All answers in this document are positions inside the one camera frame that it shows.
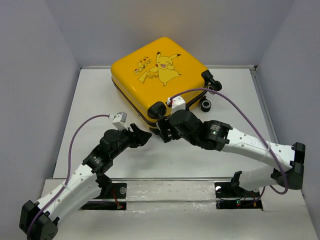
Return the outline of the yellow hard-shell suitcase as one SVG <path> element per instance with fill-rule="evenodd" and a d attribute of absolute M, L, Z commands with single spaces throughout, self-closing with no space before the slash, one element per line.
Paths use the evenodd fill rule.
<path fill-rule="evenodd" d="M 168 37 L 115 61 L 110 71 L 117 91 L 156 134 L 160 132 L 159 117 L 148 115 L 152 105 L 165 104 L 168 98 L 183 93 L 185 102 L 193 107 L 206 94 L 202 88 L 222 89 L 203 63 Z"/>

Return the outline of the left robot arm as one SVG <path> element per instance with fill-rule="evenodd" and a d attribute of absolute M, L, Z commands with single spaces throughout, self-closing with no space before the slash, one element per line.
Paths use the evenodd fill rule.
<path fill-rule="evenodd" d="M 109 129 L 99 144 L 64 182 L 35 202 L 28 200 L 21 209 L 19 228 L 28 240 L 51 240 L 62 220 L 96 197 L 112 191 L 112 180 L 106 172 L 113 160 L 127 148 L 144 146 L 152 134 L 136 124 L 128 129 Z"/>

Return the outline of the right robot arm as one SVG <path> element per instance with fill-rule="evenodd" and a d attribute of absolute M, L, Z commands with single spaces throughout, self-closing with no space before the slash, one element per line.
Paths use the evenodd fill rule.
<path fill-rule="evenodd" d="M 301 190 L 303 187 L 306 146 L 301 142 L 282 145 L 258 139 L 218 120 L 201 121 L 185 109 L 169 117 L 159 113 L 157 125 L 162 123 L 168 124 L 175 137 L 183 138 L 193 146 L 237 154 L 264 163 L 265 167 L 234 173 L 230 190 L 235 196 L 272 185 L 290 190 Z"/>

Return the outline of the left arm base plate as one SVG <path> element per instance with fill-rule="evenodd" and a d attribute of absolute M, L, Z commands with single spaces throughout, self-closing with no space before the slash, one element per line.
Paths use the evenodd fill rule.
<path fill-rule="evenodd" d="M 81 210 L 124 211 L 127 209 L 127 183 L 113 182 L 110 189 L 103 188 L 98 197 L 88 201 Z"/>

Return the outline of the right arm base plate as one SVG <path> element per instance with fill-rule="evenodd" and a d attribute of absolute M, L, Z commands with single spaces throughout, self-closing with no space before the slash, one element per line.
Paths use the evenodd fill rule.
<path fill-rule="evenodd" d="M 215 182 L 215 199 L 218 210 L 263 209 L 260 192 L 231 188 L 231 183 Z"/>

